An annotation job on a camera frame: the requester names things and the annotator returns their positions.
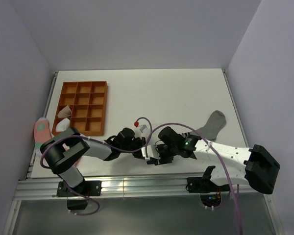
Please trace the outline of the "grey striped sock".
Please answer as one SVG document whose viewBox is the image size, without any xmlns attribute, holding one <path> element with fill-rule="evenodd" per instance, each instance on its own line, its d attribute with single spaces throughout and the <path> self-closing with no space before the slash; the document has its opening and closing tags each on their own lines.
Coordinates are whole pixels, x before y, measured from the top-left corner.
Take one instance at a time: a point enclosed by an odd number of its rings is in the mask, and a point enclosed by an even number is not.
<svg viewBox="0 0 294 235">
<path fill-rule="evenodd" d="M 205 139 L 209 141 L 216 141 L 219 132 L 225 127 L 226 124 L 225 115 L 221 111 L 215 110 L 209 116 L 206 124 L 196 131 Z"/>
</svg>

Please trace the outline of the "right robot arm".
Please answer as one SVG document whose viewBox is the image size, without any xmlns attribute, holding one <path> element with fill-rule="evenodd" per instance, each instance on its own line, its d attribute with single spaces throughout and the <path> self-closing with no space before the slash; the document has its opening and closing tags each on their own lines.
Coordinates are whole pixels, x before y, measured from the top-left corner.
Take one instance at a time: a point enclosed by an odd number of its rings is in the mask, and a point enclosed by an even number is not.
<svg viewBox="0 0 294 235">
<path fill-rule="evenodd" d="M 230 191 L 231 185 L 249 185 L 262 194 L 273 193 L 280 164 L 261 145 L 234 147 L 191 132 L 178 134 L 170 127 L 162 129 L 158 138 L 161 144 L 141 148 L 149 165 L 170 164 L 175 156 L 209 163 L 202 176 L 188 178 L 186 190 L 190 193 Z"/>
</svg>

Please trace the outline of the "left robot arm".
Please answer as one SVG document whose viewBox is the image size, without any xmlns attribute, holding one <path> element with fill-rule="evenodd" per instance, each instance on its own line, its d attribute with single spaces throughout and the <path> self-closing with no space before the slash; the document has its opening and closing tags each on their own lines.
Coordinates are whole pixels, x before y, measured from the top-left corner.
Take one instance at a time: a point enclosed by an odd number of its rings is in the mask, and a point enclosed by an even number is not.
<svg viewBox="0 0 294 235">
<path fill-rule="evenodd" d="M 103 161 L 112 161 L 121 153 L 130 153 L 141 157 L 141 148 L 146 144 L 144 137 L 136 137 L 132 129 L 124 128 L 117 135 L 104 142 L 97 141 L 81 134 L 71 127 L 53 137 L 40 147 L 43 160 L 53 174 L 59 175 L 73 195 L 86 191 L 83 175 L 75 166 L 82 156 L 95 157 Z"/>
</svg>

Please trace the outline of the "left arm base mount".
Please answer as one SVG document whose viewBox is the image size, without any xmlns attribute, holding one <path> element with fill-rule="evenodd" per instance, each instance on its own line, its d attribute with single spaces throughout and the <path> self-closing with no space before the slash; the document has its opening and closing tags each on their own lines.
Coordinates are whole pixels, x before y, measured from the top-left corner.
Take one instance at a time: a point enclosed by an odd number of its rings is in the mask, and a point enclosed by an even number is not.
<svg viewBox="0 0 294 235">
<path fill-rule="evenodd" d="M 78 186 L 70 187 L 67 182 L 60 181 L 56 197 L 67 198 L 67 209 L 75 216 L 88 216 L 95 214 L 100 209 L 100 203 L 93 196 L 100 196 L 101 181 L 83 180 Z M 90 204 L 96 205 L 92 212 L 83 212 Z"/>
</svg>

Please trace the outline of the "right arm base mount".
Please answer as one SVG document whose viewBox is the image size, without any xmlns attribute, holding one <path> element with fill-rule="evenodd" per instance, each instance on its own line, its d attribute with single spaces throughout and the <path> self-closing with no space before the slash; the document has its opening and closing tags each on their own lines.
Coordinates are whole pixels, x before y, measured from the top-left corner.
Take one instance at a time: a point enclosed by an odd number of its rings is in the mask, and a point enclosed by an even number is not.
<svg viewBox="0 0 294 235">
<path fill-rule="evenodd" d="M 203 176 L 187 178 L 186 191 L 199 193 L 202 204 L 207 208 L 224 205 L 231 196 L 229 184 L 217 186 L 210 181 L 215 166 L 208 166 Z"/>
</svg>

